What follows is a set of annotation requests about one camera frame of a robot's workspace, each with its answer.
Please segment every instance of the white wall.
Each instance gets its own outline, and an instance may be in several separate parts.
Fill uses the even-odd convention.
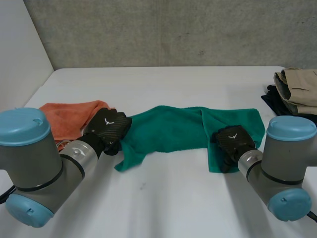
[[[23,0],[0,0],[0,112],[24,106],[52,72]]]

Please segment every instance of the folded clothing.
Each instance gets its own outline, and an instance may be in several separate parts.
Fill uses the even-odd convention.
[[[47,103],[40,107],[49,123],[56,141],[75,140],[82,135],[82,129],[91,118],[101,109],[109,108],[102,101],[88,103]]]
[[[284,69],[275,73],[274,82],[292,114],[317,115],[317,69]]]
[[[275,85],[269,85],[267,89],[267,94],[261,96],[261,98],[275,112],[277,116],[303,117],[313,121],[317,125],[317,115],[298,113],[294,114],[292,110],[295,110],[296,107],[294,105],[285,103],[285,101],[281,99],[280,94],[278,93]]]
[[[132,116],[132,126],[121,140],[124,160],[115,166],[125,171],[139,165],[149,153],[208,148],[210,172],[220,172],[223,154],[212,134],[229,125],[241,125],[260,146],[265,128],[256,109],[212,110],[203,107],[158,106]]]

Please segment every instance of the towel fold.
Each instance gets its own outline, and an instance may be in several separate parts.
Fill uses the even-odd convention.
[[[82,129],[101,108],[108,108],[107,103],[93,101],[88,103],[46,103],[40,110],[45,114],[54,140],[76,140],[82,135]]]
[[[220,172],[223,154],[211,143],[214,132],[229,125],[241,125],[260,146],[265,128],[256,109],[213,110],[203,107],[158,106],[132,117],[132,126],[121,140],[124,160],[115,166],[125,171],[139,165],[149,153],[208,148],[210,172]]]

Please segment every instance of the orange towel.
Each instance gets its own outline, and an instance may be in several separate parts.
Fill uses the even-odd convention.
[[[109,108],[102,101],[89,103],[65,104],[46,103],[40,107],[49,123],[56,141],[76,140],[82,136],[81,131],[101,108]]]

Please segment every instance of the gray concrete wall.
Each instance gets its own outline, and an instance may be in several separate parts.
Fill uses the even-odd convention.
[[[54,69],[317,67],[316,0],[24,0]]]

